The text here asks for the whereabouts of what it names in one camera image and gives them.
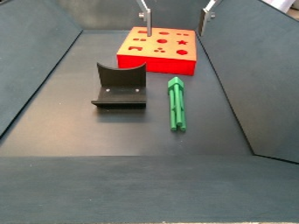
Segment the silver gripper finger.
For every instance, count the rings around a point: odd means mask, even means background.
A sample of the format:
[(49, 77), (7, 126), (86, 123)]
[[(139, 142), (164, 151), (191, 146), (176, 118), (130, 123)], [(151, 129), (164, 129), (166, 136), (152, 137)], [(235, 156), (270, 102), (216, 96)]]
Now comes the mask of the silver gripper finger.
[(135, 0), (139, 7), (140, 7), (140, 12), (139, 12), (139, 17), (144, 20), (146, 22), (146, 29), (147, 29), (147, 36), (152, 36), (152, 12), (151, 9), (147, 7), (146, 0)]
[(207, 6), (200, 10), (200, 24), (199, 24), (199, 34), (203, 36), (207, 23), (215, 17), (214, 9), (220, 4), (222, 0), (210, 0)]

